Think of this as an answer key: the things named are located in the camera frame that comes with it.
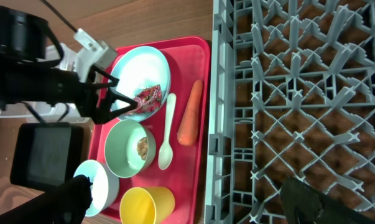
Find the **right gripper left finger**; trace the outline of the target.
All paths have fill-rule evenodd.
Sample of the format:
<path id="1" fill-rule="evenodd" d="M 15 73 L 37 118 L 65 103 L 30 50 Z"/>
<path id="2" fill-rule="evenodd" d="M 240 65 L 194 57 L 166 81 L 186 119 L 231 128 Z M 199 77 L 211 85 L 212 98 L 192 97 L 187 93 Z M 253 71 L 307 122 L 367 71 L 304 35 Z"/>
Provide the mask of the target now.
<path id="1" fill-rule="evenodd" d="M 68 182 L 0 215 L 0 224 L 81 223 L 89 209 L 91 180 L 78 175 Z"/>

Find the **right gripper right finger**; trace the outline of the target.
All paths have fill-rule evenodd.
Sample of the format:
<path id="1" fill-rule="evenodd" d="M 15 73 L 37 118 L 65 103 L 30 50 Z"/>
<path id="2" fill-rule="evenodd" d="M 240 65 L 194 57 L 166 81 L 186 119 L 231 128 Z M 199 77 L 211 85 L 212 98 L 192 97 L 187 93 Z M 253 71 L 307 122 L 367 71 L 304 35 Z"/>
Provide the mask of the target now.
<path id="1" fill-rule="evenodd" d="M 283 181 L 280 198 L 284 215 L 289 224 L 375 224 L 374 220 L 333 200 L 294 177 Z"/>

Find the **red snack wrapper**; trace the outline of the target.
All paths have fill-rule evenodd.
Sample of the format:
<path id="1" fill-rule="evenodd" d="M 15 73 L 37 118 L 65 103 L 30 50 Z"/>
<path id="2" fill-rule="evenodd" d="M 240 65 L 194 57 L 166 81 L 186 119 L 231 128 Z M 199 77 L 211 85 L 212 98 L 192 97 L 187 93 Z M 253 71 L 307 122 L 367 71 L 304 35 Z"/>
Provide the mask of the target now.
<path id="1" fill-rule="evenodd" d="M 134 97 L 137 102 L 137 108 L 127 112 L 127 114 L 150 113 L 160 108 L 162 102 L 162 91 L 160 85 L 143 89 Z"/>

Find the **light blue bowl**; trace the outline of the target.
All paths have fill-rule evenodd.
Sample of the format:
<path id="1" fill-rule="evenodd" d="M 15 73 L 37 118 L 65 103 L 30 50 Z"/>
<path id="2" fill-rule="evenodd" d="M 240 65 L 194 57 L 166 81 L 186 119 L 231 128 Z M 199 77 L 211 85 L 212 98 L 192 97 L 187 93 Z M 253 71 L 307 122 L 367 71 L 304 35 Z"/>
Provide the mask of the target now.
<path id="1" fill-rule="evenodd" d="M 108 208 L 116 200 L 119 192 L 119 178 L 109 167 L 96 160 L 82 162 L 74 173 L 74 177 L 84 175 L 92 183 L 90 187 L 92 202 L 86 210 L 86 217 L 93 217 Z"/>

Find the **green bowl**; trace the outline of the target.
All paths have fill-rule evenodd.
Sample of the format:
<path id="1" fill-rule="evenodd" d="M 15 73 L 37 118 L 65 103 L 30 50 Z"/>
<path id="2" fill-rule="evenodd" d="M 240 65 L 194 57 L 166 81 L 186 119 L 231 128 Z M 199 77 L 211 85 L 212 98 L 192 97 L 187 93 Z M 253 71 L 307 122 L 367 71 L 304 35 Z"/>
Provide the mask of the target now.
<path id="1" fill-rule="evenodd" d="M 137 143 L 148 138 L 148 153 L 145 161 L 137 153 Z M 120 178 L 130 178 L 147 169 L 157 152 L 153 134 L 140 123 L 123 120 L 115 124 L 106 138 L 104 158 L 110 171 Z"/>

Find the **brown food scrap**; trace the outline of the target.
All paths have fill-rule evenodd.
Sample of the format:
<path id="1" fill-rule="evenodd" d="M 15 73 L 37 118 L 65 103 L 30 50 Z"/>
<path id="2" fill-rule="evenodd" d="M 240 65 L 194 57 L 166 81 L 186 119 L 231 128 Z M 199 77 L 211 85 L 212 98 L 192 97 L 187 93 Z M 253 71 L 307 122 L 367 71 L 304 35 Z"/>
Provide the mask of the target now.
<path id="1" fill-rule="evenodd" d="M 140 139 L 137 143 L 137 153 L 143 161 L 145 161 L 147 158 L 148 149 L 148 138 L 144 137 Z"/>

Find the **yellow plastic cup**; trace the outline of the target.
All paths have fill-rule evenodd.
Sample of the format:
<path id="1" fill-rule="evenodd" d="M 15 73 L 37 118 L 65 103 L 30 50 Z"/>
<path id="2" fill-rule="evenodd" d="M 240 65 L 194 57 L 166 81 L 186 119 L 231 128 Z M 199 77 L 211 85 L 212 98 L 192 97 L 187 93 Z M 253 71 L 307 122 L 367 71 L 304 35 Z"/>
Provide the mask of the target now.
<path id="1" fill-rule="evenodd" d="M 159 224 L 171 215 L 175 197 L 166 187 L 133 187 L 126 191 L 119 206 L 123 224 Z"/>

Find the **orange carrot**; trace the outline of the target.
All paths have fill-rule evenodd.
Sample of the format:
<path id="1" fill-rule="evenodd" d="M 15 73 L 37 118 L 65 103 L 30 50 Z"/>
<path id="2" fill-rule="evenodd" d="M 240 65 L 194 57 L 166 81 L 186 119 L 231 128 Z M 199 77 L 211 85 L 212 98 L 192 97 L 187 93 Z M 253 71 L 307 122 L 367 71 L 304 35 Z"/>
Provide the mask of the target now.
<path id="1" fill-rule="evenodd" d="M 198 136 L 198 116 L 203 90 L 203 82 L 196 80 L 192 86 L 190 96 L 180 123 L 177 140 L 183 146 L 192 146 Z"/>

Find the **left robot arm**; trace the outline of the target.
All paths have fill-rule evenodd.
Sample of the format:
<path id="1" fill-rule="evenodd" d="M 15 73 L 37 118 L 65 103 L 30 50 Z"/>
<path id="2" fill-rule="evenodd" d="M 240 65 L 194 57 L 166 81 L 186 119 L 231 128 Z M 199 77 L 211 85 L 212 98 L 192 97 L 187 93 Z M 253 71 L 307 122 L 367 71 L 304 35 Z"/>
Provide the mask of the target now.
<path id="1" fill-rule="evenodd" d="M 0 109 L 23 104 L 42 124 L 44 118 L 32 101 L 50 106 L 65 105 L 61 121 L 75 105 L 83 118 L 104 124 L 137 108 L 138 104 L 115 90 L 119 80 L 106 68 L 116 51 L 83 29 L 71 26 L 73 38 L 81 44 L 72 70 L 58 65 L 65 52 L 48 21 L 35 15 L 0 6 Z"/>

